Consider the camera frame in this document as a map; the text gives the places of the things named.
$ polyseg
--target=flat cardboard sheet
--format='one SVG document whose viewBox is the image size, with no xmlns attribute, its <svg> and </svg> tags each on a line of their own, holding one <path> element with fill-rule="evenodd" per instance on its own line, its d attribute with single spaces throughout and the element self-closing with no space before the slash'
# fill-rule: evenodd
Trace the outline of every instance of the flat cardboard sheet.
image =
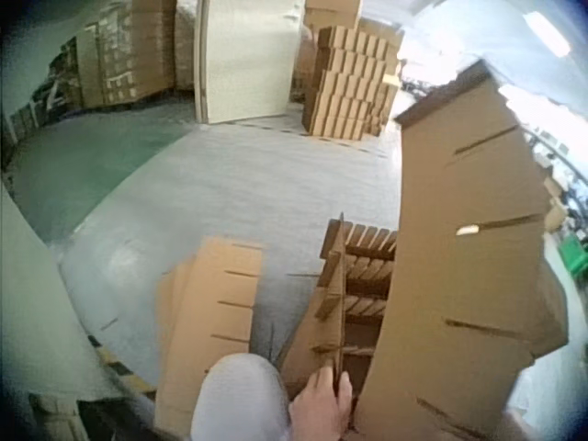
<svg viewBox="0 0 588 441">
<path fill-rule="evenodd" d="M 261 248 L 207 238 L 158 290 L 162 376 L 155 427 L 189 434 L 202 381 L 223 356 L 249 351 Z"/>
</svg>

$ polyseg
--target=hand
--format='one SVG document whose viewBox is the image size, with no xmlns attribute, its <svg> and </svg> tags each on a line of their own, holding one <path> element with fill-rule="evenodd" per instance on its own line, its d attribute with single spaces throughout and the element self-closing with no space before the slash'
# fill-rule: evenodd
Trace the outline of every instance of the hand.
<svg viewBox="0 0 588 441">
<path fill-rule="evenodd" d="M 333 382 L 333 368 L 322 367 L 290 404 L 292 441 L 338 441 L 343 436 L 349 425 L 353 388 L 344 372 L 335 397 Z"/>
</svg>

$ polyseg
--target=person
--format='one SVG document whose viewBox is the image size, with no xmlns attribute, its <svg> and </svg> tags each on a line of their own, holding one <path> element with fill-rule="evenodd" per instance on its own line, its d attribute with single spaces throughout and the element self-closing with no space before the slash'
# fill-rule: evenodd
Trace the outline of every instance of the person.
<svg viewBox="0 0 588 441">
<path fill-rule="evenodd" d="M 333 367 L 327 365 L 288 403 L 279 374 L 266 359 L 226 356 L 202 383 L 190 434 L 192 441 L 338 441 L 349 425 L 352 396 L 349 375 L 343 372 L 334 387 Z M 460 438 L 443 433 L 438 439 Z M 520 415 L 507 411 L 493 439 L 536 437 Z"/>
</svg>

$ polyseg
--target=concrete floor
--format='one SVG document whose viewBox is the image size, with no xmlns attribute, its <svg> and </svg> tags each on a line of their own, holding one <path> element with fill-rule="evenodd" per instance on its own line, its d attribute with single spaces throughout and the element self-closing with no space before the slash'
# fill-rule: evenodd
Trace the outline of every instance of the concrete floor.
<svg viewBox="0 0 588 441">
<path fill-rule="evenodd" d="M 93 113 L 47 126 L 19 144 L 6 186 L 47 244 L 67 239 L 128 175 L 194 129 L 194 103 Z"/>
<path fill-rule="evenodd" d="M 398 132 L 389 128 L 362 142 L 309 138 L 297 106 L 283 117 L 201 127 L 178 124 L 187 109 L 173 103 L 150 111 L 112 119 L 88 115 L 42 131 L 13 165 L 17 203 L 51 244 L 84 327 L 152 384 L 159 378 L 154 292 L 161 274 L 194 253 L 205 235 L 261 243 L 266 250 L 252 346 L 275 360 L 315 283 L 291 274 L 320 270 L 328 219 L 343 211 L 351 221 L 397 227 Z M 182 130 L 186 136 L 163 149 L 153 132 L 167 124 L 170 141 Z M 114 147 L 85 147 L 82 141 L 92 138 L 84 137 L 86 128 Z M 149 153 L 131 152 L 151 136 L 159 141 L 146 148 Z M 136 155 L 141 159 L 128 160 Z M 87 173 L 96 161 L 103 166 Z M 131 174 L 133 167 L 139 168 Z M 90 201 L 82 204 L 84 195 Z M 550 238 L 546 253 L 568 295 L 571 343 L 525 372 L 512 405 L 545 439 L 557 439 L 588 397 L 582 363 L 588 330 Z"/>
</svg>

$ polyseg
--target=green object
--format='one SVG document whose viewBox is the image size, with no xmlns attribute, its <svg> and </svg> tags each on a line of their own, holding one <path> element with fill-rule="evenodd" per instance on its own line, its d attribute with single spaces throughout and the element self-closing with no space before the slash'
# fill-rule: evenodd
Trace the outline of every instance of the green object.
<svg viewBox="0 0 588 441">
<path fill-rule="evenodd" d="M 561 260 L 573 278 L 582 275 L 588 269 L 588 253 L 575 234 L 567 236 L 558 247 Z"/>
</svg>

